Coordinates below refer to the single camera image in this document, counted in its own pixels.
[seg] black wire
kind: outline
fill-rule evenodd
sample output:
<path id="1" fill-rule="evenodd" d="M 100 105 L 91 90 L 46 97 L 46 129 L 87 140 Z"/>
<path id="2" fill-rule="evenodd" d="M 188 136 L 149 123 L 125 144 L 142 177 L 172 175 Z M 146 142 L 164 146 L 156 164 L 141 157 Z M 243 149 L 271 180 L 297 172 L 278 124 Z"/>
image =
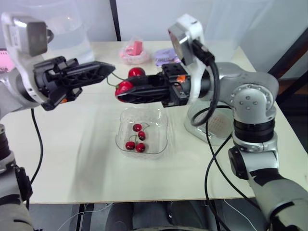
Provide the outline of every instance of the black wire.
<path id="1" fill-rule="evenodd" d="M 54 34 L 51 30 L 47 29 L 47 43 L 50 43 L 54 38 Z"/>
<path id="2" fill-rule="evenodd" d="M 226 105 L 218 105 L 216 108 L 228 108 L 228 109 L 231 109 L 229 106 L 226 106 Z M 199 116 L 199 115 L 200 115 L 201 113 L 203 113 L 203 112 L 206 112 L 208 109 L 209 109 L 209 107 L 208 107 L 208 108 L 205 108 L 205 109 L 202 109 L 201 111 L 199 111 L 198 113 L 196 113 L 196 114 L 193 116 L 193 119 L 195 120 L 195 119 L 197 118 L 197 116 Z M 205 132 L 206 132 L 206 134 L 208 134 L 208 124 L 206 124 L 206 126 L 205 126 Z M 210 145 L 210 149 L 211 149 L 212 155 L 214 155 L 214 151 L 213 151 L 211 145 Z M 222 176 L 226 179 L 226 181 L 229 183 L 229 185 L 230 185 L 231 187 L 233 187 L 234 190 L 236 190 L 247 202 L 249 202 L 249 203 L 250 203 L 251 205 L 253 205 L 255 208 L 260 209 L 260 207 L 259 207 L 256 203 L 254 203 L 251 199 L 249 199 L 244 193 L 242 193 L 242 191 L 240 191 L 240 190 L 229 180 L 229 178 L 226 176 L 226 174 L 225 174 L 225 173 L 223 172 L 223 170 L 221 169 L 221 167 L 220 167 L 220 165 L 219 165 L 219 163 L 218 163 L 218 161 L 217 161 L 216 158 L 214 159 L 214 161 L 215 161 L 215 163 L 216 163 L 216 165 L 217 165 L 217 167 L 218 167 L 220 173 L 221 173 Z"/>
<path id="3" fill-rule="evenodd" d="M 36 130 L 37 135 L 38 135 L 38 141 L 39 141 L 39 146 L 40 146 L 40 155 L 39 155 L 38 166 L 37 166 L 37 169 L 35 170 L 35 172 L 34 172 L 34 174 L 33 174 L 32 179 L 30 180 L 30 183 L 32 184 L 33 181 L 34 181 L 34 179 L 36 178 L 38 172 L 39 172 L 40 166 L 42 165 L 43 154 L 44 154 L 44 148 L 43 148 L 42 137 L 40 136 L 40 132 L 39 132 L 39 129 L 38 129 L 37 121 L 36 121 L 36 119 L 35 119 L 34 109 L 33 109 L 33 108 L 31 108 L 31 116 L 32 116 L 32 120 L 33 120 L 33 124 L 34 124 L 35 130 Z M 29 210 L 29 205 L 30 205 L 30 199 L 28 199 L 28 200 L 26 201 L 26 208 L 27 208 L 28 210 Z"/>
<path id="4" fill-rule="evenodd" d="M 26 208 L 29 210 L 30 199 L 26 200 Z"/>
<path id="5" fill-rule="evenodd" d="M 208 203 L 208 206 L 210 207 L 212 213 L 214 214 L 214 216 L 216 217 L 216 219 L 220 222 L 220 224 L 225 228 L 226 231 L 231 231 L 228 226 L 222 221 L 222 219 L 219 217 L 219 215 L 217 214 L 217 212 L 215 211 L 213 205 L 212 205 L 212 202 L 210 201 L 209 197 L 208 197 L 208 192 L 207 192 L 207 178 L 208 178 L 208 173 L 210 171 L 210 168 L 211 168 L 211 165 L 214 161 L 214 159 L 216 158 L 216 156 L 218 155 L 218 153 L 220 152 L 220 150 L 223 148 L 223 146 L 225 146 L 225 144 L 229 141 L 229 139 L 231 138 L 231 134 L 227 137 L 227 139 L 222 143 L 222 145 L 218 148 L 218 150 L 216 151 L 216 153 L 213 155 L 212 159 L 210 160 L 208 166 L 207 166 L 207 169 L 206 169 L 206 173 L 205 173 L 205 181 L 204 181 L 204 190 L 205 190 L 205 198 L 206 198 L 206 201 Z M 210 144 L 210 140 L 209 140 L 209 137 L 208 137 L 208 134 L 206 134 L 206 138 L 207 138 L 207 141 L 208 141 L 208 144 L 210 145 L 211 147 L 211 144 Z"/>
<path id="6" fill-rule="evenodd" d="M 210 105 L 210 108 L 208 110 L 208 113 L 205 115 L 205 117 L 203 119 L 201 119 L 199 122 L 195 122 L 195 120 L 191 119 L 191 125 L 193 125 L 194 127 L 198 127 L 202 124 L 205 124 L 208 119 L 212 116 L 213 112 L 215 111 L 218 101 L 219 101 L 219 96 L 220 96 L 220 82 L 219 82 L 219 73 L 218 73 L 218 69 L 216 66 L 215 61 L 211 61 L 209 63 L 209 66 L 212 70 L 213 73 L 213 77 L 214 77 L 214 93 L 213 93 L 213 99 Z"/>

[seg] clear plastic bag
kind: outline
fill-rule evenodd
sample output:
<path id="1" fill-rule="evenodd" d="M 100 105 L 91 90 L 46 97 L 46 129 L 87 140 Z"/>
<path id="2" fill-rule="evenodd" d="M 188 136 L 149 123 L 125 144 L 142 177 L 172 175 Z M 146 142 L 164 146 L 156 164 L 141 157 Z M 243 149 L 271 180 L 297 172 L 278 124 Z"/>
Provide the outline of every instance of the clear plastic bag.
<path id="1" fill-rule="evenodd" d="M 155 58 L 155 64 L 158 67 L 161 67 L 163 64 L 172 64 L 181 62 L 173 48 L 156 51 L 154 58 Z"/>
<path id="2" fill-rule="evenodd" d="M 125 64 L 142 64 L 150 59 L 150 54 L 143 48 L 143 41 L 133 37 L 120 51 Z"/>

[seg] white cable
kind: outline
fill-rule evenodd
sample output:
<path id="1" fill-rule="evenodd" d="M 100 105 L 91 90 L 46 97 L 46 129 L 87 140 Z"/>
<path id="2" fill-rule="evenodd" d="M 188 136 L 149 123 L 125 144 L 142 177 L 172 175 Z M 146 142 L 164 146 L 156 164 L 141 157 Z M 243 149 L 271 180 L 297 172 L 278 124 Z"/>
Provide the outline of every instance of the white cable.
<path id="1" fill-rule="evenodd" d="M 69 221 L 71 220 L 72 218 L 74 218 L 75 216 L 77 216 L 78 214 L 82 214 L 82 213 L 96 213 L 96 212 L 100 212 L 106 208 L 109 208 L 110 206 L 112 206 L 113 203 L 111 203 L 110 205 L 106 206 L 105 208 L 102 208 L 100 210 L 96 210 L 96 211 L 85 211 L 85 212 L 80 212 L 80 213 L 76 213 L 75 215 L 71 216 L 69 219 L 67 219 L 59 228 L 58 228 L 58 231 L 60 231 L 60 229 Z"/>
<path id="2" fill-rule="evenodd" d="M 250 223 L 250 225 L 252 226 L 252 228 L 254 228 L 255 231 L 258 231 L 254 225 L 251 223 L 251 221 L 248 219 L 248 217 L 246 217 L 243 213 L 241 213 L 239 210 L 237 210 L 236 208 L 234 208 L 232 205 L 230 205 L 225 199 L 223 199 L 224 202 L 226 202 L 227 205 L 229 205 L 231 208 L 233 208 L 236 212 L 238 212 L 239 214 L 241 214 L 246 220 L 248 220 L 248 222 Z"/>

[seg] cherry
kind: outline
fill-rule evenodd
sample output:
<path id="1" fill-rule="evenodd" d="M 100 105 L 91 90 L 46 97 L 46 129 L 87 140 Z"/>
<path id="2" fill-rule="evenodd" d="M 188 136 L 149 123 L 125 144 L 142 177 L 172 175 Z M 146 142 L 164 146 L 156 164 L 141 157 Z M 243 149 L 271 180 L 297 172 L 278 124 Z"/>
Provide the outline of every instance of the cherry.
<path id="1" fill-rule="evenodd" d="M 139 139 L 140 140 L 145 140 L 145 132 L 144 131 L 140 131 L 140 132 L 138 132 L 138 137 L 139 137 Z"/>
<path id="2" fill-rule="evenodd" d="M 127 150 L 134 150 L 135 146 L 136 146 L 135 142 L 133 142 L 133 141 L 128 141 L 125 144 L 125 147 L 126 147 Z"/>
<path id="3" fill-rule="evenodd" d="M 144 75 L 145 75 L 145 71 L 141 67 L 134 67 L 130 69 L 128 72 L 129 78 L 134 77 L 134 76 L 144 76 Z"/>
<path id="4" fill-rule="evenodd" d="M 134 131 L 141 131 L 142 129 L 142 125 L 141 124 L 134 124 L 133 126 L 133 130 Z"/>
<path id="5" fill-rule="evenodd" d="M 133 87 L 134 85 L 131 82 L 124 80 L 115 87 L 115 96 L 117 97 L 119 94 L 122 94 Z"/>
<path id="6" fill-rule="evenodd" d="M 138 143 L 136 146 L 136 151 L 139 153 L 143 153 L 145 150 L 145 145 L 143 143 Z"/>

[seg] black cable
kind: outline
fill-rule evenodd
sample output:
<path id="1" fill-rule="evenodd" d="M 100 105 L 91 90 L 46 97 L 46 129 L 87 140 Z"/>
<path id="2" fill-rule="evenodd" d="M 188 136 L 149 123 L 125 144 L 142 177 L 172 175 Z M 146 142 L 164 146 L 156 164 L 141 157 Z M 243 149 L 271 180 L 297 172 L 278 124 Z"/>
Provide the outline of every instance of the black cable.
<path id="1" fill-rule="evenodd" d="M 50 43 L 54 38 L 54 34 L 51 30 L 47 29 L 47 43 Z"/>
<path id="2" fill-rule="evenodd" d="M 33 109 L 33 108 L 31 108 L 31 116 L 32 116 L 32 120 L 33 120 L 34 127 L 35 127 L 35 131 L 37 132 L 37 135 L 38 135 L 38 141 L 39 141 L 39 146 L 40 146 L 40 155 L 39 155 L 38 166 L 37 166 L 37 169 L 35 170 L 35 172 L 34 172 L 34 174 L 33 174 L 32 179 L 30 180 L 30 183 L 32 184 L 33 181 L 34 181 L 34 179 L 36 178 L 38 172 L 39 172 L 40 166 L 42 165 L 43 154 L 44 154 L 44 148 L 43 148 L 42 137 L 40 136 L 40 132 L 39 132 L 39 129 L 38 129 L 37 121 L 36 121 L 36 119 L 35 119 L 34 109 Z M 30 199 L 28 199 L 28 200 L 26 201 L 26 208 L 27 208 L 28 210 L 29 210 L 29 205 L 30 205 Z"/>
<path id="3" fill-rule="evenodd" d="M 201 62 L 203 62 L 206 66 L 209 66 L 211 68 L 214 78 L 213 99 L 210 108 L 208 110 L 208 113 L 199 122 L 195 122 L 195 120 L 191 119 L 191 125 L 197 127 L 202 124 L 205 124 L 208 121 L 208 119 L 212 116 L 215 108 L 217 107 L 220 96 L 220 82 L 219 82 L 219 72 L 215 63 L 214 55 L 211 52 L 209 52 L 208 49 L 197 39 L 195 39 L 192 42 L 192 50 L 194 55 L 197 56 Z"/>
<path id="4" fill-rule="evenodd" d="M 214 77 L 214 93 L 213 93 L 213 99 L 211 102 L 211 105 L 208 109 L 208 113 L 205 115 L 204 118 L 202 118 L 199 122 L 195 122 L 195 120 L 191 119 L 191 125 L 194 127 L 198 127 L 208 121 L 208 119 L 212 116 L 213 112 L 215 111 L 218 101 L 219 101 L 219 96 L 220 96 L 220 83 L 219 83 L 219 73 L 218 69 L 216 66 L 216 63 L 214 61 L 211 61 L 209 63 L 209 66 L 212 70 L 213 77 Z"/>
<path id="5" fill-rule="evenodd" d="M 205 190 L 205 198 L 206 201 L 208 203 L 208 206 L 210 207 L 213 215 L 215 216 L 215 218 L 220 222 L 220 224 L 225 228 L 226 231 L 231 231 L 228 226 L 222 221 L 222 219 L 219 217 L 219 215 L 217 214 L 217 212 L 215 211 L 212 202 L 210 201 L 209 197 L 208 197 L 208 192 L 207 192 L 207 178 L 208 178 L 208 173 L 210 171 L 211 165 L 214 161 L 214 159 L 216 158 L 216 156 L 218 155 L 218 153 L 220 152 L 220 150 L 223 148 L 223 146 L 225 146 L 225 144 L 229 141 L 229 139 L 231 138 L 231 134 L 227 137 L 227 139 L 222 143 L 222 145 L 218 148 L 218 150 L 216 151 L 216 153 L 213 155 L 212 159 L 210 160 L 207 169 L 206 169 L 206 173 L 205 173 L 205 181 L 204 181 L 204 190 Z M 210 140 L 208 137 L 208 134 L 206 134 L 206 138 L 208 141 L 208 144 L 210 145 Z"/>
<path id="6" fill-rule="evenodd" d="M 228 109 L 231 109 L 231 108 L 230 108 L 229 106 L 227 106 L 227 105 L 218 105 L 216 108 L 228 108 Z M 192 117 L 192 119 L 195 120 L 195 119 L 197 118 L 197 116 L 199 116 L 199 115 L 202 114 L 203 112 L 206 112 L 208 109 L 209 109 L 209 107 L 208 107 L 208 108 L 205 108 L 205 109 L 202 109 L 201 111 L 197 112 L 197 113 Z M 208 124 L 206 124 L 206 126 L 205 126 L 205 132 L 206 132 L 206 134 L 208 134 Z M 213 151 L 211 145 L 210 145 L 210 149 L 211 149 L 212 155 L 214 155 L 214 151 Z M 214 161 L 215 161 L 215 163 L 216 163 L 216 165 L 217 165 L 217 167 L 218 167 L 220 173 L 221 173 L 222 176 L 226 179 L 226 181 L 229 183 L 229 185 L 230 185 L 231 187 L 233 187 L 234 190 L 236 190 L 236 192 L 238 192 L 247 202 L 249 202 L 249 203 L 250 203 L 251 205 L 253 205 L 255 208 L 260 209 L 260 207 L 259 207 L 256 203 L 254 203 L 251 199 L 249 199 L 244 193 L 242 193 L 242 192 L 241 192 L 241 191 L 229 180 L 229 178 L 226 176 L 226 174 L 225 174 L 225 173 L 223 172 L 223 170 L 221 169 L 221 167 L 220 167 L 220 165 L 219 165 L 219 163 L 218 163 L 218 161 L 217 161 L 216 158 L 214 159 Z"/>
<path id="7" fill-rule="evenodd" d="M 218 105 L 218 106 L 216 106 L 216 108 L 227 108 L 227 109 L 231 109 L 231 108 L 230 108 L 229 106 L 227 106 L 227 105 Z M 191 120 L 194 121 L 200 114 L 202 114 L 203 112 L 208 111 L 209 109 L 210 109 L 210 108 L 207 107 L 207 108 L 202 109 L 201 111 L 197 112 L 196 114 L 193 115 L 193 117 L 192 117 Z"/>
<path id="8" fill-rule="evenodd" d="M 26 208 L 29 210 L 30 199 L 26 200 Z"/>

